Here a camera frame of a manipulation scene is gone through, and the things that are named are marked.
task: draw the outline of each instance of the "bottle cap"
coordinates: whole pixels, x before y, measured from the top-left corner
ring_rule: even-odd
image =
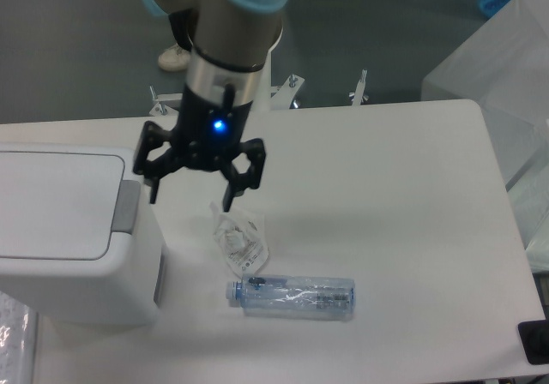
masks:
[[[242,291],[242,283],[226,283],[225,297],[227,300],[239,300]]]

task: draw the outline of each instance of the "plastic bag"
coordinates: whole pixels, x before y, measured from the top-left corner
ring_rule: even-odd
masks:
[[[214,240],[227,265],[239,278],[245,273],[257,273],[268,258],[264,217],[237,207],[223,213],[215,203],[210,208],[214,215]]]

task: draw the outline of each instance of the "white shoe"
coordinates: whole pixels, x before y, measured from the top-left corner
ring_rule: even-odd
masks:
[[[189,52],[175,44],[160,54],[158,66],[164,71],[183,71],[189,67],[189,60]]]

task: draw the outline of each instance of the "blue led light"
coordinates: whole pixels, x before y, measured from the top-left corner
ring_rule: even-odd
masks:
[[[214,121],[214,131],[216,133],[224,133],[226,132],[226,124],[223,120],[215,120]]]

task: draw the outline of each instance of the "gray floor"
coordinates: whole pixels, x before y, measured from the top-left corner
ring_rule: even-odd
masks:
[[[2,0],[0,123],[136,117],[148,85],[181,91],[158,69],[173,43],[141,0]],[[485,20],[475,0],[291,0],[273,83],[292,72],[304,106],[346,105],[368,68],[374,103],[419,99],[423,77]]]

